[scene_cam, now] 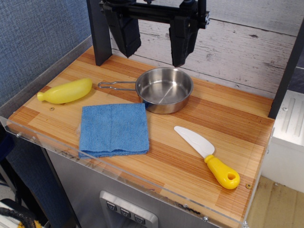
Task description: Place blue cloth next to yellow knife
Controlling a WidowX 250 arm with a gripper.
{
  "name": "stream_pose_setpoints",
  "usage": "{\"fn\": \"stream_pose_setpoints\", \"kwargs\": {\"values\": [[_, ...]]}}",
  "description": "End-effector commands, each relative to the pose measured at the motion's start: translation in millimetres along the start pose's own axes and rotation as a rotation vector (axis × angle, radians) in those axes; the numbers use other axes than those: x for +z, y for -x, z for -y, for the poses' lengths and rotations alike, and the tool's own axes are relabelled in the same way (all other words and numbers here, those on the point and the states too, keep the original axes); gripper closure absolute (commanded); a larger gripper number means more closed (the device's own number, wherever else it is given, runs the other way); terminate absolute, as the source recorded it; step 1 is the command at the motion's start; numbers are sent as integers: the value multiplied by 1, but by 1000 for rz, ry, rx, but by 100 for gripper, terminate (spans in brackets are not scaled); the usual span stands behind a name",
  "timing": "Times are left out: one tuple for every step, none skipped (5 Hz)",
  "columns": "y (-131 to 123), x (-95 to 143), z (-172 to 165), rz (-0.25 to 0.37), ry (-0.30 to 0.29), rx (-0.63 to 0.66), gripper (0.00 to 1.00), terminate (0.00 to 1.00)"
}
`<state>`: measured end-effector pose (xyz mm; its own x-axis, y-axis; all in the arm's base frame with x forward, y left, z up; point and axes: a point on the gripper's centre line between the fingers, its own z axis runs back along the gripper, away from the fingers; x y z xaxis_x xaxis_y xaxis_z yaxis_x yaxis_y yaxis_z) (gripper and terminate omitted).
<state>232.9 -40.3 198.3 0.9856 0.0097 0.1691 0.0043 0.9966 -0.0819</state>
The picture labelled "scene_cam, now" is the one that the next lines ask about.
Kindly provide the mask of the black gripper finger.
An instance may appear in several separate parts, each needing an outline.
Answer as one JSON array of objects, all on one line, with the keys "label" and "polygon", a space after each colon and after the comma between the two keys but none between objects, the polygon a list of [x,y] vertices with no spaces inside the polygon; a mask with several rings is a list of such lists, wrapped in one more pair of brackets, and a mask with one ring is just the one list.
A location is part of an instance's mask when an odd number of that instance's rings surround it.
[{"label": "black gripper finger", "polygon": [[138,19],[123,17],[121,12],[111,10],[106,10],[105,16],[118,49],[130,57],[141,46]]},{"label": "black gripper finger", "polygon": [[174,67],[184,65],[187,56],[194,51],[198,30],[197,22],[190,17],[175,16],[170,21],[169,35]]}]

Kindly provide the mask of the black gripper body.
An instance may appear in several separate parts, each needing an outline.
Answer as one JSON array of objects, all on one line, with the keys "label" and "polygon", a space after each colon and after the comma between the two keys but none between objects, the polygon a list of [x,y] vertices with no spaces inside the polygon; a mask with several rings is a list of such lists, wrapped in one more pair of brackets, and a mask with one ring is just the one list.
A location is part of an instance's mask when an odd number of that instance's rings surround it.
[{"label": "black gripper body", "polygon": [[135,0],[102,0],[99,6],[103,13],[107,10],[117,12],[119,19],[125,17],[168,24],[179,16],[193,20],[199,29],[205,29],[210,23],[205,0],[184,0],[179,7],[153,5],[151,0],[146,0],[145,3]]}]

